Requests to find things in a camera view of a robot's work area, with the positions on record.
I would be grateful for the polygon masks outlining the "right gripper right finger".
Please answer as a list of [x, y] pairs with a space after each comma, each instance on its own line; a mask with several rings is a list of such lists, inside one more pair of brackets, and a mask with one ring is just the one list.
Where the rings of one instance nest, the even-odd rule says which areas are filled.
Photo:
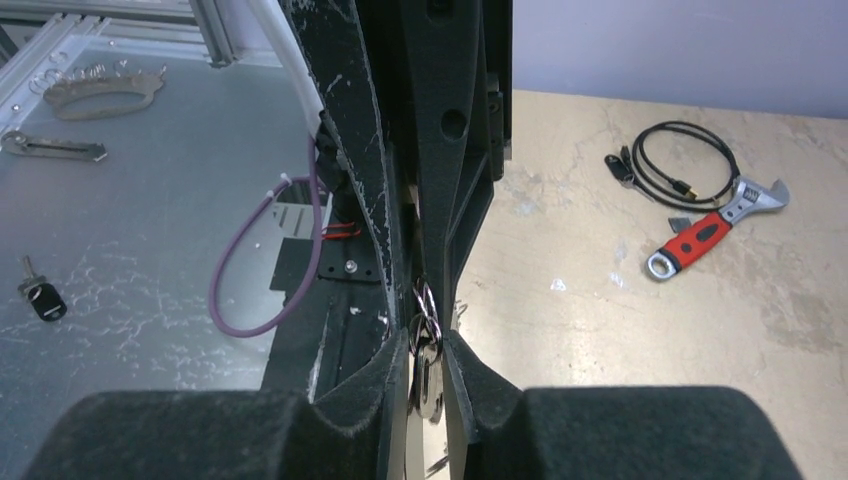
[[721, 386], [522, 390], [444, 338], [458, 479], [797, 479], [765, 412]]

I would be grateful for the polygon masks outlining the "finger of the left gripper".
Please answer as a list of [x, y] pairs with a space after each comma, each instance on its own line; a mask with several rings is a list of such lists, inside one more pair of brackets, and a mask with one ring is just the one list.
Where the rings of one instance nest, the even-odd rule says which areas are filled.
[[400, 292], [397, 189], [391, 185], [394, 168], [358, 6], [354, 1], [283, 1], [281, 8], [322, 100], [324, 123], [347, 162], [379, 260], [388, 319], [399, 327], [406, 308]]
[[400, 4], [415, 123], [424, 276], [445, 330], [503, 173], [505, 4]]

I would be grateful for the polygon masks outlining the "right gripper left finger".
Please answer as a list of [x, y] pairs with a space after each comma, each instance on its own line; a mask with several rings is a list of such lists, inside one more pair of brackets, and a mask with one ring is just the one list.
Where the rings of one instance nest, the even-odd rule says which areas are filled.
[[408, 335], [316, 401], [282, 390], [90, 395], [56, 423], [28, 479], [398, 479]]

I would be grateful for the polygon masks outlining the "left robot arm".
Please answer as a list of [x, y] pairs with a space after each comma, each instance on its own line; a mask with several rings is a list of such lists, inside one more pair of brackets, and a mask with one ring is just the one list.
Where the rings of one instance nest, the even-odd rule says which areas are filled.
[[370, 232], [390, 318], [444, 329], [512, 139], [509, 1], [253, 1]]

